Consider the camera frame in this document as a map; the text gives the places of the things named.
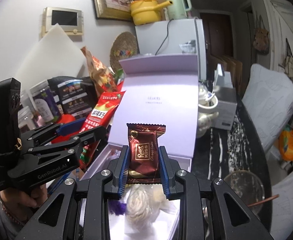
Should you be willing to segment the left hand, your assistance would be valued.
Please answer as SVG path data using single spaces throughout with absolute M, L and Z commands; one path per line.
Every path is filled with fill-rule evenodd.
M 0 199 L 5 209 L 18 220 L 26 220 L 32 211 L 40 207 L 48 198 L 46 184 L 35 188 L 31 193 L 17 189 L 6 189 L 0 192 Z

